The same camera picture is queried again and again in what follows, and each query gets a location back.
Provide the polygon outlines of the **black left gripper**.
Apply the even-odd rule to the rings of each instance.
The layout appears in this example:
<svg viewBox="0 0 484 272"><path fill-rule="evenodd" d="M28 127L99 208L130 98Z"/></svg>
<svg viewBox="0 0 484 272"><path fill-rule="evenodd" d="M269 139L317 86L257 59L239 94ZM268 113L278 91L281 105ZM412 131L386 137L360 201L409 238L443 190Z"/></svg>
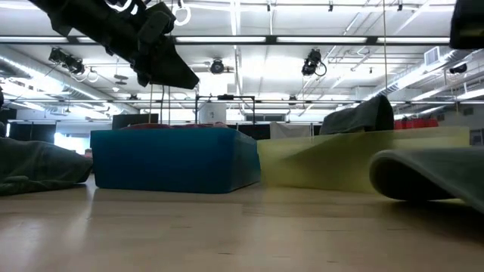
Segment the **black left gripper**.
<svg viewBox="0 0 484 272"><path fill-rule="evenodd" d="M148 50L140 49L138 36L147 9L144 0L28 1L48 15L51 28L60 35L67 37L75 29L108 54L128 61L142 87L151 83L193 89L200 82L171 42L153 47L147 60Z"/></svg>

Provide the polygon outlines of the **maroon knit hat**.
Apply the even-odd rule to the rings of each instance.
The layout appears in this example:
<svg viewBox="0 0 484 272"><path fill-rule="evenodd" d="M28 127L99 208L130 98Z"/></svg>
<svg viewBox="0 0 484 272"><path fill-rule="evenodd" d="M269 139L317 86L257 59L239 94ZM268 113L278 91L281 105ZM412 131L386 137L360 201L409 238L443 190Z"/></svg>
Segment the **maroon knit hat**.
<svg viewBox="0 0 484 272"><path fill-rule="evenodd" d="M125 128L122 128L122 130L177 129L177 128L228 128L228 126L223 122L208 123L208 124L185 124L185 125L144 123L144 124L129 125Z"/></svg>

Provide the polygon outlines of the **dark green knit hat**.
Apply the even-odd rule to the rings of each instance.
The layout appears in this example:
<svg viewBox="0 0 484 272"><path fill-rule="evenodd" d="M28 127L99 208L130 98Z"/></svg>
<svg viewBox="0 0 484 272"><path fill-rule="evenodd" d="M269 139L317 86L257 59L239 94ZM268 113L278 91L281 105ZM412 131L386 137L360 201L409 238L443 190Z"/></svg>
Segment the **dark green knit hat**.
<svg viewBox="0 0 484 272"><path fill-rule="evenodd" d="M359 131L391 131L394 113L386 96L377 95L357 107L329 114L322 122L319 134L344 134Z"/></svg>
<svg viewBox="0 0 484 272"><path fill-rule="evenodd" d="M54 144L0 138L0 196L70 189L87 181L92 166Z"/></svg>

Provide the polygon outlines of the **grey felt brimmed hat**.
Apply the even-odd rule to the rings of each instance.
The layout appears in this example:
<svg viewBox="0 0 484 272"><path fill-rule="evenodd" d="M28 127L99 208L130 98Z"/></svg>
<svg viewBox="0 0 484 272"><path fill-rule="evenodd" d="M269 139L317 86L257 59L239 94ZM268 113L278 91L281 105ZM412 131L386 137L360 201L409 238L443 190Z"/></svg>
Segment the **grey felt brimmed hat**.
<svg viewBox="0 0 484 272"><path fill-rule="evenodd" d="M369 178L390 199L460 199L484 214L484 147L380 151L371 158Z"/></svg>

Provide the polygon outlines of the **black monitor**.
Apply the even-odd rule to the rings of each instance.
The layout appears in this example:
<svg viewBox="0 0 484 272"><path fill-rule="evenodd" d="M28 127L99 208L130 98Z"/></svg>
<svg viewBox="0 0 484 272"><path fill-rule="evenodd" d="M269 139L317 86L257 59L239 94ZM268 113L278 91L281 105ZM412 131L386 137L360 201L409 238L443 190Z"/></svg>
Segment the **black monitor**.
<svg viewBox="0 0 484 272"><path fill-rule="evenodd" d="M158 120L159 115L157 113L115 115L112 118L112 129L118 130L132 125L158 123Z"/></svg>

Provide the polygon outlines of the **blue plastic bin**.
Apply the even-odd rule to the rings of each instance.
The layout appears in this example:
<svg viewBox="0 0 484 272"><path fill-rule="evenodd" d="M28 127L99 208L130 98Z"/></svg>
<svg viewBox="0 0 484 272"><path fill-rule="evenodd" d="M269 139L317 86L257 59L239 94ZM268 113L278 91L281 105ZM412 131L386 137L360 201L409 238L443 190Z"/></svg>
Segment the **blue plastic bin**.
<svg viewBox="0 0 484 272"><path fill-rule="evenodd" d="M217 194L261 180L256 140L232 128L93 131L91 147L104 189Z"/></svg>

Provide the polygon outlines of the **black crossbar with light strips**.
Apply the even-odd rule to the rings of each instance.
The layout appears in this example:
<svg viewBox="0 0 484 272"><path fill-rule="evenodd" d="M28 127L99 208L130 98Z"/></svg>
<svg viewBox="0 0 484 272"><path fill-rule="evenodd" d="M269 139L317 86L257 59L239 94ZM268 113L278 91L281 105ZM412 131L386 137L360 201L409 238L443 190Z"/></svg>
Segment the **black crossbar with light strips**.
<svg viewBox="0 0 484 272"><path fill-rule="evenodd" d="M365 45L431 46L448 45L446 36L168 36L186 45ZM5 45L95 45L87 36L0 36Z"/></svg>

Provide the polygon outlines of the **translucent yellow plastic bin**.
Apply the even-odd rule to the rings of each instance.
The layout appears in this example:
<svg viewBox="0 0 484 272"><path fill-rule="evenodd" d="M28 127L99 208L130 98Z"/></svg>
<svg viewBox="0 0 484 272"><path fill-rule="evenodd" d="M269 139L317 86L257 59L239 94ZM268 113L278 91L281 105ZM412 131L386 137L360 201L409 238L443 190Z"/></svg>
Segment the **translucent yellow plastic bin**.
<svg viewBox="0 0 484 272"><path fill-rule="evenodd" d="M270 187L375 193L370 161L376 153L469 146L470 129L444 126L260 140L257 150L261 182Z"/></svg>

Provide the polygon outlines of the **thin vertical rod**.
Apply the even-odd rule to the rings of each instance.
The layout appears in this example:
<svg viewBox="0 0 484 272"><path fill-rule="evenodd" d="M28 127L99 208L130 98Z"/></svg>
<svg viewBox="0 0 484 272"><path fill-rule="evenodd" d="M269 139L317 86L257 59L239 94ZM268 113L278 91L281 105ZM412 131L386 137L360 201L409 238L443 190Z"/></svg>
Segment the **thin vertical rod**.
<svg viewBox="0 0 484 272"><path fill-rule="evenodd" d="M383 0L383 56L384 56L384 72L385 72L385 85L384 89L380 92L382 95L386 95L388 90L388 62L387 62L387 49L386 49L386 0Z"/></svg>

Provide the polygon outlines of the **red storage boxes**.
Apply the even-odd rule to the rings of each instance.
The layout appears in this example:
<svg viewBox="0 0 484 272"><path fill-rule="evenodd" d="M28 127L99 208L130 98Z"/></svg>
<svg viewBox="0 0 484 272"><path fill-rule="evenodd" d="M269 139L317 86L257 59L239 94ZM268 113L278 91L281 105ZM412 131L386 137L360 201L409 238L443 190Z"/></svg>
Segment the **red storage boxes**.
<svg viewBox="0 0 484 272"><path fill-rule="evenodd" d="M400 119L394 121L395 130L415 129L415 128L432 128L438 127L439 123L436 119Z"/></svg>

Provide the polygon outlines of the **black horizontal frame rail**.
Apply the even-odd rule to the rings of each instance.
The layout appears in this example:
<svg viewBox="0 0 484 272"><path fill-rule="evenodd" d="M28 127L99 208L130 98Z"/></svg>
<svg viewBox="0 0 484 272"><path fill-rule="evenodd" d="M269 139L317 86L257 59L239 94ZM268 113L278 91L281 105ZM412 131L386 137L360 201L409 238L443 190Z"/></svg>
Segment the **black horizontal frame rail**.
<svg viewBox="0 0 484 272"><path fill-rule="evenodd" d="M248 97L233 99L233 100L218 100L217 98L209 99L191 99L191 100L67 100L67 99L7 99L5 103L38 103L38 104L195 104L195 103L230 103L230 104L341 104L341 105L353 105L360 104L367 101L363 100L257 100ZM395 105L435 105L445 106L452 104L461 105L480 105L484 106L484 100L390 100L390 104Z"/></svg>

